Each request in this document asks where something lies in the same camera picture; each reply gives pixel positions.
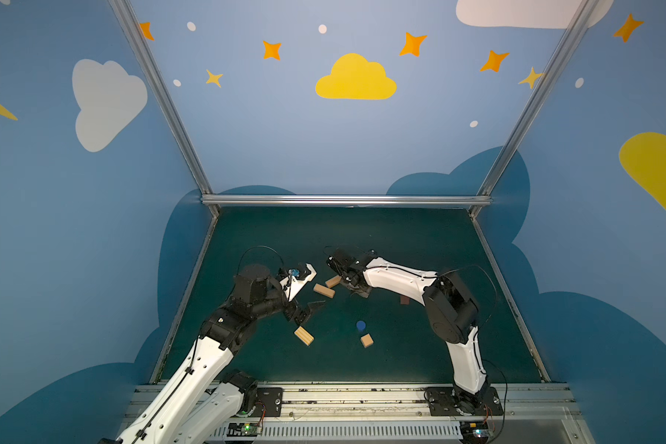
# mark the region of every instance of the blue wall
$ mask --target blue wall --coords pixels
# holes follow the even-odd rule
[[[539,14],[522,3],[516,18]],[[562,35],[466,24],[449,0],[132,4],[150,23],[148,44],[214,191],[228,193],[264,185],[296,194],[444,194],[448,178],[424,187],[407,179],[448,176],[503,145],[531,93],[519,82],[531,67],[542,72]],[[487,11],[480,6],[471,16]],[[418,57],[400,56],[406,33],[427,36]],[[263,58],[264,40],[281,43],[280,60]],[[498,72],[481,72],[491,50],[508,56]],[[348,53],[381,63],[395,94],[320,97],[317,81]],[[207,71],[222,75],[221,87],[206,83]],[[464,183],[465,192],[475,194],[486,172]]]
[[[108,3],[4,3],[0,443],[93,444],[148,380],[210,214],[150,90],[105,148],[77,137],[80,60],[143,78]]]
[[[630,13],[644,23],[624,42],[613,34]],[[666,424],[666,210],[619,161],[646,132],[666,135],[666,0],[616,0],[480,213],[551,377],[570,383],[598,444],[656,440],[637,415]]]

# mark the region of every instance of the white cloud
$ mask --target white cloud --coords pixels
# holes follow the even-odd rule
[[[613,0],[599,0],[589,25],[602,20]],[[471,26],[564,29],[582,0],[459,0],[457,17]]]
[[[87,151],[104,149],[131,123],[148,101],[145,83],[114,61],[83,59],[74,66],[71,85],[81,112],[77,138]]]

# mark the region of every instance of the small wooden cube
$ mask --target small wooden cube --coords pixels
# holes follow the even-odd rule
[[[340,283],[340,279],[341,279],[340,276],[333,276],[332,278],[326,280],[326,287],[332,289],[333,287],[335,287]]]
[[[311,333],[308,333],[303,327],[297,328],[293,334],[298,336],[298,338],[302,340],[304,344],[306,344],[306,347],[311,345],[311,342],[313,342],[313,337],[311,336]]]
[[[323,287],[321,284],[317,283],[315,287],[313,287],[313,291],[316,293],[322,294],[323,296],[328,296],[331,299],[333,298],[333,295],[335,295],[335,290],[331,290],[328,287]]]
[[[367,348],[373,345],[373,338],[370,336],[370,333],[368,333],[360,338],[360,342],[362,342],[364,347]]]

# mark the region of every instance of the red wire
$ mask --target red wire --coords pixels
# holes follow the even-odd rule
[[[257,422],[256,424],[256,426],[259,427],[262,425],[262,422],[264,421],[264,416],[266,415],[266,406],[260,402],[258,402],[257,404],[261,405],[261,418],[259,418],[259,422]]]

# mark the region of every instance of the yellow cloud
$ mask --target yellow cloud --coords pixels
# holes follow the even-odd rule
[[[622,146],[619,161],[631,178],[666,210],[666,136],[637,134]]]
[[[316,93],[325,99],[388,99],[397,90],[385,68],[359,54],[346,54],[333,65],[331,75],[321,77]]]

